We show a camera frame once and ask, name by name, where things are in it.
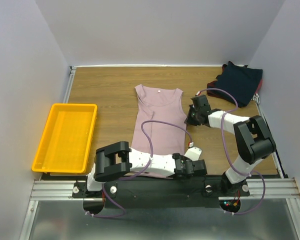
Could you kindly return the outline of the pink ribbed tank top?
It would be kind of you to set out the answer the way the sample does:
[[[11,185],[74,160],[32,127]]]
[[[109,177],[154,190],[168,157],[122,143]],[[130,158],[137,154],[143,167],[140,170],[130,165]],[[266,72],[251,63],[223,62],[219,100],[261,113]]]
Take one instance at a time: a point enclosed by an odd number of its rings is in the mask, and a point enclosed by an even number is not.
[[[131,147],[137,151],[149,153],[150,137],[155,155],[185,154],[186,114],[182,108],[183,91],[161,89],[139,84],[135,87],[138,100],[138,113],[132,137]],[[143,122],[145,133],[141,130]]]

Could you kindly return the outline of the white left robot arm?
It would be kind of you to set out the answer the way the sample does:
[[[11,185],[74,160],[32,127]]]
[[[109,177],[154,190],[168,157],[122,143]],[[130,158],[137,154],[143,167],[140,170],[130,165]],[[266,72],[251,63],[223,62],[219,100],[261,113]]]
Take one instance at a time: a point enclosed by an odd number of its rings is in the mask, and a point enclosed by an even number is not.
[[[84,191],[90,197],[96,197],[101,193],[102,184],[116,181],[131,172],[140,175],[149,173],[155,178],[202,177],[207,174],[207,168],[205,161],[199,159],[201,153],[200,148],[191,147],[184,155],[151,156],[129,147],[127,141],[113,143],[96,150]]]

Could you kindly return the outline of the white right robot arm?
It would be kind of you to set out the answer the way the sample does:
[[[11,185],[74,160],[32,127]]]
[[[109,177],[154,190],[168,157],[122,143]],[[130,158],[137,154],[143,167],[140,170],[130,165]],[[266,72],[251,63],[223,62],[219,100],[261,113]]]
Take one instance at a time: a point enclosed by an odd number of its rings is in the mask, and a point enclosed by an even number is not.
[[[243,117],[231,114],[230,111],[211,109],[205,95],[191,98],[192,104],[185,123],[192,126],[205,125],[221,130],[222,144],[229,163],[229,169],[221,176],[220,190],[225,195],[232,195],[239,189],[254,168],[274,153],[277,149],[272,134],[259,116]],[[231,162],[224,132],[235,136],[238,157]]]

